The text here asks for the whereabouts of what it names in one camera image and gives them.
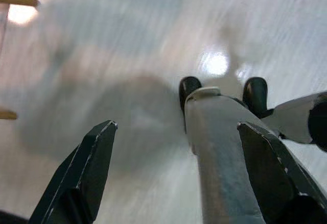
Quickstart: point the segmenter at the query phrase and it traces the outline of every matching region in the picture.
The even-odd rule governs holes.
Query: blurry background
[[[19,116],[0,121],[0,208],[24,217],[88,130],[112,119],[96,223],[201,223],[179,80],[241,97],[262,76],[270,108],[327,89],[327,0],[40,1],[0,5],[0,106]],[[285,144],[327,190],[327,155]]]

